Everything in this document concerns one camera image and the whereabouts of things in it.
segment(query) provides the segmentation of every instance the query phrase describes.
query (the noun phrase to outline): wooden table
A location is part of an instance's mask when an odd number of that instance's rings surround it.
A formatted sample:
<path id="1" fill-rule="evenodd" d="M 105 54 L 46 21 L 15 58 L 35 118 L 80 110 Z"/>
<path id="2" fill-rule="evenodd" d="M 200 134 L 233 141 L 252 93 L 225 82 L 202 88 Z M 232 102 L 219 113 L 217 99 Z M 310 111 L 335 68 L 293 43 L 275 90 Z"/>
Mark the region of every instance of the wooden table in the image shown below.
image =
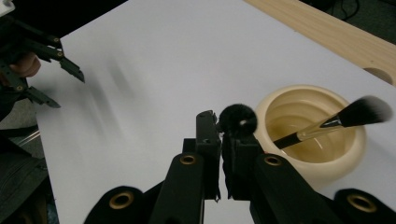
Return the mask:
<path id="1" fill-rule="evenodd" d="M 396 46 L 298 0 L 245 0 L 366 71 L 396 86 Z"/>

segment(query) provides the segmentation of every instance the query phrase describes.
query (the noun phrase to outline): white table surface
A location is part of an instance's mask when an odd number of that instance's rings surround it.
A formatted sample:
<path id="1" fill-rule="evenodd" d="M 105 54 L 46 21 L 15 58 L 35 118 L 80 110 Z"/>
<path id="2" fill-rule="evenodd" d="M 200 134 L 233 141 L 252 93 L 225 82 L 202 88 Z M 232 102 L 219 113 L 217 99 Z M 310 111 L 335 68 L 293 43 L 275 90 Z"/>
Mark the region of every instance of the white table surface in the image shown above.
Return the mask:
<path id="1" fill-rule="evenodd" d="M 162 181 L 202 111 L 255 107 L 292 84 L 350 102 L 372 94 L 396 111 L 394 87 L 241 0 L 130 0 L 62 41 L 86 83 L 57 62 L 43 62 L 29 82 L 62 106 L 36 110 L 63 224 L 82 223 L 115 187 Z M 320 193 L 361 189 L 395 209 L 395 120 L 367 126 L 364 160 Z M 205 223 L 253 223 L 248 203 L 225 199 L 223 183 L 223 199 L 205 202 Z"/>

